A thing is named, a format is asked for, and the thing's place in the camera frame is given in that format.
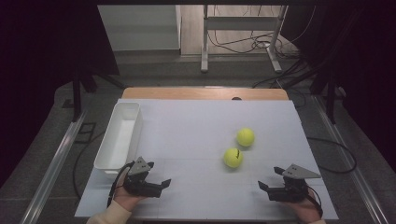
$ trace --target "white table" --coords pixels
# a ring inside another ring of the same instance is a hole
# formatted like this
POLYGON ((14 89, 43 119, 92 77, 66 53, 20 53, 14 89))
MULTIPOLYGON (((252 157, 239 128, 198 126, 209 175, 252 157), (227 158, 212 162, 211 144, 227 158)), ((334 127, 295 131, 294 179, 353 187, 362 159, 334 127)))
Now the white table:
MULTIPOLYGON (((268 200, 257 181, 282 187, 274 166, 292 163, 319 173, 292 101, 148 100, 120 99, 141 105, 143 129, 136 157, 154 161, 147 181, 171 178, 161 198, 146 199, 133 217, 144 220, 276 221, 295 215, 281 203, 268 200), (222 162, 228 147, 238 147, 238 129, 250 127, 253 146, 240 149, 244 161, 232 170, 222 162)), ((98 170, 92 174, 76 217, 106 209, 113 180, 98 170)), ((325 219, 338 219, 322 179, 307 179, 315 189, 325 219)))

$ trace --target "floor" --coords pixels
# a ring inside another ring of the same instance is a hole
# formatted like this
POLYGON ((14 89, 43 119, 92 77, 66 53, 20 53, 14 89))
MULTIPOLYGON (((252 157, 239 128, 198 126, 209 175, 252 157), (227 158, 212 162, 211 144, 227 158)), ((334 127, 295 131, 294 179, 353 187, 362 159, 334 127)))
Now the floor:
MULTIPOLYGON (((256 15, 256 7, 240 7, 235 10, 236 15, 244 13, 256 15)), ((201 10, 186 7, 183 13, 202 18, 201 10)), ((221 15, 226 15, 231 10, 219 7, 221 15)), ((262 15, 272 15, 270 7, 262 10, 262 15)), ((199 19, 190 20, 183 17, 183 25, 194 27, 192 24, 199 19)), ((264 52, 250 55, 230 53, 228 50, 215 47, 209 48, 209 72, 200 72, 200 51, 202 36, 190 29, 183 31, 182 43, 187 47, 182 48, 182 55, 134 55, 116 52, 116 59, 120 69, 120 76, 114 77, 127 86, 226 86, 251 88, 252 84, 268 77, 278 76, 272 70, 264 52)), ((219 42, 228 42, 249 37, 250 32, 243 34, 217 33, 219 42)), ((238 50, 249 49, 251 45, 233 45, 238 50)), ((283 67, 289 68, 295 60, 282 59, 283 67)), ((78 206, 78 197, 73 186, 73 177, 76 179, 77 192, 84 190, 86 181, 92 170, 95 153, 100 146, 100 133, 106 130, 106 120, 109 120, 112 106, 122 95, 122 90, 109 84, 99 77, 95 77, 98 91, 91 101, 90 110, 84 119, 85 123, 96 123, 94 136, 99 138, 86 144, 74 144, 64 161, 62 170, 56 180, 49 198, 41 211, 37 223, 85 223, 86 219, 74 218, 78 206)), ((297 112, 302 120, 302 125, 307 136, 331 137, 323 117, 318 110, 314 96, 309 93, 308 79, 289 90, 290 99, 295 103, 297 112)), ((269 83, 263 83, 258 88, 268 88, 269 83)), ((15 169, 8 182, 0 189, 0 219, 5 223, 19 223, 26 208, 32 200, 38 185, 47 171, 56 149, 64 139, 73 109, 65 102, 72 99, 71 84, 59 88, 54 96, 55 104, 49 116, 41 127, 40 133, 30 146, 21 164, 15 169)), ((360 130, 353 119, 342 107, 342 101, 336 102, 335 115, 337 130, 343 136, 347 146, 353 151, 358 160, 359 171, 367 181, 368 186, 375 194, 377 202, 381 205, 388 223, 396 223, 396 174, 385 163, 375 146, 360 130)), ((86 140, 85 135, 78 135, 77 140, 86 140)), ((345 167, 342 155, 337 148, 310 142, 313 153, 320 164, 331 167, 345 167)), ((334 175, 323 173, 323 178, 332 196, 340 220, 329 223, 375 223, 369 214, 366 203, 361 199, 362 193, 358 191, 356 181, 352 175, 334 175)))

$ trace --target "white wall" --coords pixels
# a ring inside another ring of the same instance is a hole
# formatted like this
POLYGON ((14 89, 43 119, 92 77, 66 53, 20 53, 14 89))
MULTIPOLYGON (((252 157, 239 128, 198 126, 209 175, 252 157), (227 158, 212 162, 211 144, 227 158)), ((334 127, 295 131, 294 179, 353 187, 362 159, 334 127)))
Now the white wall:
POLYGON ((180 49, 180 6, 98 6, 113 51, 180 49))

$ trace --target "gray floor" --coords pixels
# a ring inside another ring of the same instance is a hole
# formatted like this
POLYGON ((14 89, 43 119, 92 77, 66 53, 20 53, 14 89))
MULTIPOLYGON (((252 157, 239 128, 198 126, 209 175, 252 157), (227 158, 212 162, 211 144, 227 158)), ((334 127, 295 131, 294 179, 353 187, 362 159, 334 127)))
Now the gray floor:
MULTIPOLYGON (((123 54, 122 57, 118 55, 121 76, 114 78, 127 86, 136 87, 225 86, 249 88, 256 81, 276 75, 263 55, 251 57, 248 60, 239 57, 212 58, 207 74, 201 74, 199 70, 199 57, 178 57, 177 62, 173 57, 153 57, 145 63, 126 63, 128 62, 128 56, 126 54, 123 54)), ((281 64, 284 67, 289 67, 293 62, 293 60, 283 60, 281 64)), ((89 113, 84 120, 87 123, 97 123, 94 136, 106 130, 112 108, 122 95, 121 89, 99 77, 95 77, 95 79, 99 89, 93 96, 89 113)), ((311 80, 306 80, 299 83, 293 90, 288 91, 288 94, 290 99, 298 106, 297 111, 306 135, 329 139, 329 132, 309 94, 307 87, 310 82, 311 80)), ((40 133, 11 178, 0 189, 0 219, 3 223, 17 223, 21 220, 57 147, 61 143, 73 115, 73 109, 63 108, 67 99, 72 99, 70 84, 57 90, 55 104, 40 133)), ((395 173, 389 168, 370 140, 353 122, 341 103, 341 101, 336 102, 336 126, 346 144, 356 155, 359 168, 382 205, 389 223, 395 223, 395 173)), ((85 138, 85 135, 79 135, 77 140, 84 140, 85 138)), ((81 154, 76 175, 79 192, 84 190, 88 181, 101 140, 102 136, 93 141, 81 154)), ((337 147, 311 141, 310 145, 318 164, 333 168, 345 167, 340 159, 337 147)), ((72 146, 37 221, 38 223, 85 223, 86 219, 74 218, 78 198, 72 185, 73 166, 78 154, 84 147, 84 144, 76 143, 72 146)), ((327 172, 322 172, 322 174, 334 207, 340 217, 340 220, 329 221, 329 223, 374 223, 350 175, 334 175, 327 172)))

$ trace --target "robotic hand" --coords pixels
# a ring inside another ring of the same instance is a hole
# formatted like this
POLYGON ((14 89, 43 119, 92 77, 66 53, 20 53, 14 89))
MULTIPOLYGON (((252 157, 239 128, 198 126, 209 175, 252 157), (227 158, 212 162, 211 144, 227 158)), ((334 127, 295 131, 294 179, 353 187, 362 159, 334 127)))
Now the robotic hand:
POLYGON ((113 195, 121 174, 128 167, 130 167, 130 169, 126 174, 122 184, 128 193, 134 196, 160 198, 163 189, 168 188, 171 184, 171 179, 163 181, 161 185, 146 182, 145 179, 149 175, 149 171, 153 166, 154 162, 146 163, 142 157, 139 157, 136 161, 125 164, 120 169, 119 174, 111 186, 111 190, 108 194, 107 206, 110 206, 111 204, 111 200, 113 199, 113 195))
POLYGON ((269 188, 268 185, 259 181, 260 189, 268 193, 270 201, 284 202, 284 203, 299 203, 304 199, 309 200, 318 209, 319 215, 322 216, 323 211, 321 204, 309 195, 308 185, 305 178, 321 178, 319 174, 306 170, 303 167, 292 164, 287 170, 279 167, 274 167, 275 173, 283 175, 285 181, 284 188, 269 188))

